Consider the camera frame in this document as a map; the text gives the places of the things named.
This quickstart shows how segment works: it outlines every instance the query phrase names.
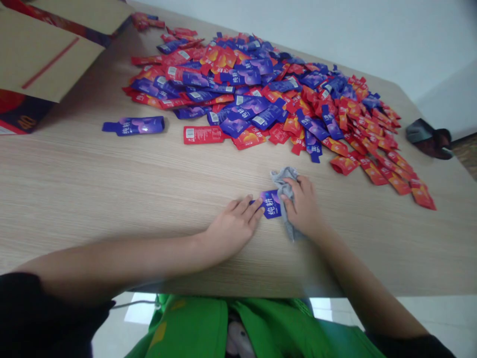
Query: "wooden table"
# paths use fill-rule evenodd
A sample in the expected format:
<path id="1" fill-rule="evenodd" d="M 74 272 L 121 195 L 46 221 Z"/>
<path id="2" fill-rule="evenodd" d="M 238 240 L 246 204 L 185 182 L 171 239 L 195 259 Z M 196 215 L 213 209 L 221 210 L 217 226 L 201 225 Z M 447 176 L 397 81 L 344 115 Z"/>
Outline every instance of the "wooden table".
<path id="1" fill-rule="evenodd" d="M 174 13 L 142 10 L 207 40 L 217 31 L 236 34 Z M 328 150 L 321 164 L 313 164 L 307 153 L 292 154 L 290 142 L 244 151 L 230 140 L 185 146 L 183 126 L 207 125 L 205 117 L 181 121 L 170 111 L 131 102 L 121 90 L 139 72 L 130 56 L 157 54 L 163 32 L 139 34 L 130 26 L 38 131 L 0 138 L 1 272 L 95 240 L 196 233 L 231 199 L 274 189 L 271 170 L 294 166 L 315 183 L 326 220 L 392 293 L 477 293 L 477 185 L 457 159 L 432 159 L 406 142 L 404 128 L 422 115 L 397 85 L 340 67 L 347 75 L 364 75 L 370 89 L 403 117 L 399 147 L 428 184 L 437 212 L 416 205 L 411 195 L 398 196 L 390 185 L 372 185 L 362 170 L 337 174 L 328 163 L 335 154 Z M 153 115 L 167 118 L 165 133 L 120 138 L 101 131 L 105 121 Z M 229 262 L 159 289 L 263 297 L 342 294 L 310 243 L 288 240 L 281 219 L 263 219 L 249 245 Z"/>

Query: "gray cloth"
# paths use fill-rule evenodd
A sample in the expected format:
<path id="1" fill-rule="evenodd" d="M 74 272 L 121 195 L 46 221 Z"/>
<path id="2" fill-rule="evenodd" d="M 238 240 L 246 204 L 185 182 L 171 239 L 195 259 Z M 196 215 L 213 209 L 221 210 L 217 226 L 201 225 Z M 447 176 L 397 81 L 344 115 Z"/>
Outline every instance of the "gray cloth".
<path id="1" fill-rule="evenodd" d="M 282 212 L 282 218 L 283 218 L 283 222 L 285 223 L 285 228 L 287 229 L 288 237 L 292 241 L 306 239 L 306 236 L 303 235 L 297 229 L 295 229 L 294 226 L 291 224 L 291 222 L 288 221 L 287 209 L 285 208 L 285 205 L 281 198 L 281 194 L 285 194 L 287 197 L 290 198 L 292 202 L 295 202 L 295 197 L 293 195 L 292 187 L 290 184 L 284 182 L 283 178 L 291 178 L 293 180 L 296 180 L 298 176 L 298 172 L 296 168 L 284 167 L 282 168 L 280 173 L 270 172 L 270 175 L 272 176 L 272 180 L 278 188 L 278 198 L 280 199 L 280 211 Z"/>

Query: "right hand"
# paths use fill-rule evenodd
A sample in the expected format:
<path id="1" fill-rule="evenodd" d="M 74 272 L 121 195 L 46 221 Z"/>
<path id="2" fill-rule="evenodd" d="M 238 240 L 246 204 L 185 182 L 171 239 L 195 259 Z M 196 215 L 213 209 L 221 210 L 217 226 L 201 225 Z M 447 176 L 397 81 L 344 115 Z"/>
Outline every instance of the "right hand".
<path id="1" fill-rule="evenodd" d="M 317 204 L 315 186 L 304 176 L 298 176 L 297 181 L 291 178 L 284 178 L 283 181 L 291 185 L 295 196 L 295 203 L 292 203 L 286 195 L 281 195 L 288 220 L 310 239 L 318 239 L 326 228 L 326 223 Z"/>

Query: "floor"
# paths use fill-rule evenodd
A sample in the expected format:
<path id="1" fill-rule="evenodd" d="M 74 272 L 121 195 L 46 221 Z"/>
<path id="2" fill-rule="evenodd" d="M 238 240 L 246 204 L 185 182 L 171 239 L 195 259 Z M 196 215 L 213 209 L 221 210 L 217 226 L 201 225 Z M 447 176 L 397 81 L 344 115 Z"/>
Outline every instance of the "floor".
<path id="1" fill-rule="evenodd" d="M 117 304 L 154 301 L 155 295 L 125 292 L 115 300 Z M 457 358 L 477 357 L 477 295 L 401 297 L 399 300 Z M 347 299 L 311 298 L 311 302 L 315 317 L 363 329 Z M 94 356 L 126 355 L 146 334 L 153 312 L 153 304 L 142 303 L 111 310 L 93 338 Z"/>
<path id="2" fill-rule="evenodd" d="M 452 142 L 452 151 L 471 176 L 477 180 L 477 133 Z"/>

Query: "forearm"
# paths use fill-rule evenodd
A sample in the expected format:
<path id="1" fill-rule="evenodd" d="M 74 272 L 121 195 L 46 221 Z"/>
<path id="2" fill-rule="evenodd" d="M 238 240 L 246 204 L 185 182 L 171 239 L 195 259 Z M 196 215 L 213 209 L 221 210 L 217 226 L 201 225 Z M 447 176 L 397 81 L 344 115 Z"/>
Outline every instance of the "forearm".
<path id="1" fill-rule="evenodd" d="M 428 334 L 336 232 L 326 227 L 314 241 L 367 330 L 402 339 Z"/>
<path id="2" fill-rule="evenodd" d="M 217 262 L 200 249 L 201 235 L 76 247 L 38 257 L 15 271 L 38 275 L 48 294 L 94 305 L 137 285 L 215 265 Z"/>

